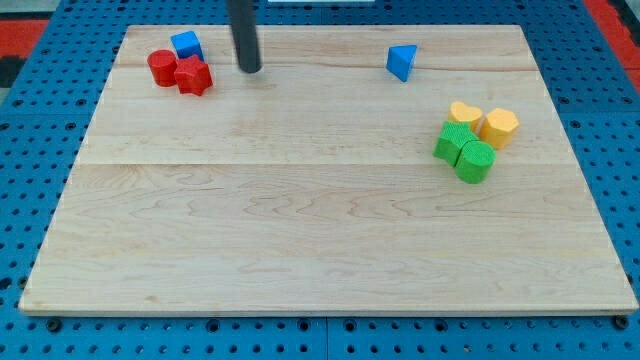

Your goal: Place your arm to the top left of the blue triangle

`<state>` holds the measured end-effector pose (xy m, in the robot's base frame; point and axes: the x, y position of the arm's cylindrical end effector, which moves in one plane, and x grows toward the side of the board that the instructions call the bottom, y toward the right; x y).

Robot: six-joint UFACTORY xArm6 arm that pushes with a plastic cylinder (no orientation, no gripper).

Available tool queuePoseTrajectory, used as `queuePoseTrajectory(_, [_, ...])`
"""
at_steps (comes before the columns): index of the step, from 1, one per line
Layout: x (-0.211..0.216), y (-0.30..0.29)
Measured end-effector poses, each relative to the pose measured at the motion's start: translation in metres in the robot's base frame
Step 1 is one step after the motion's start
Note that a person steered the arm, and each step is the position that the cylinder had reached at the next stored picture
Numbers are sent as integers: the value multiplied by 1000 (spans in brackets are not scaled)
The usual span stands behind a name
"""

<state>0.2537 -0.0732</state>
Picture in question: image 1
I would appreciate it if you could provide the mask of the black cylindrical robot arm stick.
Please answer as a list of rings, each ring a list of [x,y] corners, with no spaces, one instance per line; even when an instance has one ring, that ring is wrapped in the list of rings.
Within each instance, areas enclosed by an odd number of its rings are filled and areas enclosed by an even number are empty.
[[[252,1],[226,0],[226,8],[238,66],[244,73],[257,73],[262,61]]]

